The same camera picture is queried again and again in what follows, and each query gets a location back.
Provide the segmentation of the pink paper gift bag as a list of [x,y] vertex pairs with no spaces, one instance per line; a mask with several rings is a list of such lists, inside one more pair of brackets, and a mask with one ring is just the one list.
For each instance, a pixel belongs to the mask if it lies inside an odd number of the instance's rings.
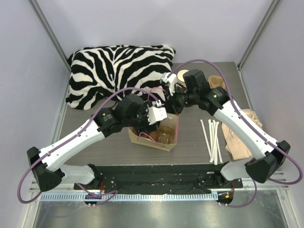
[[179,116],[167,114],[167,118],[160,122],[158,130],[151,133],[138,132],[134,128],[128,129],[130,141],[160,150],[171,151],[178,141]]

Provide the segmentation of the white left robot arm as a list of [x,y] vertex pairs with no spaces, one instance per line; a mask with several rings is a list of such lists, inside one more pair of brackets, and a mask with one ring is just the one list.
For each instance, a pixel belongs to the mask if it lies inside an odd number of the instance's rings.
[[30,148],[28,160],[33,165],[32,172],[40,191],[50,191],[60,184],[77,183],[87,189],[97,189],[103,176],[93,164],[72,166],[65,162],[89,145],[119,133],[125,127],[151,132],[157,130],[166,118],[166,109],[161,101],[143,101],[131,94],[115,107],[101,108],[58,142],[42,149]]

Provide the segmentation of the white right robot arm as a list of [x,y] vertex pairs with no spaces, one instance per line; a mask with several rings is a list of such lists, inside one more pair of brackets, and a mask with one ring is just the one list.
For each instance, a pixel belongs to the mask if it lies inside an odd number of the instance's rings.
[[225,124],[246,145],[252,159],[226,163],[214,176],[217,186],[224,188],[232,180],[250,177],[264,183],[283,164],[289,153],[290,144],[277,141],[258,127],[237,105],[229,99],[222,87],[210,88],[204,73],[194,69],[183,75],[185,90],[177,86],[177,76],[171,73],[162,75],[160,82],[165,89],[167,110],[181,113],[183,108],[197,105],[201,110]]

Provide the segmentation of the brown cardboard cup carrier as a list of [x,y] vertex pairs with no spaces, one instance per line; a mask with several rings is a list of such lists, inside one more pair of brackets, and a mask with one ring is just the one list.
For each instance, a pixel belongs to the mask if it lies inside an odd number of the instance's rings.
[[150,136],[158,143],[174,143],[175,131],[167,126],[160,126],[157,131],[150,133]]

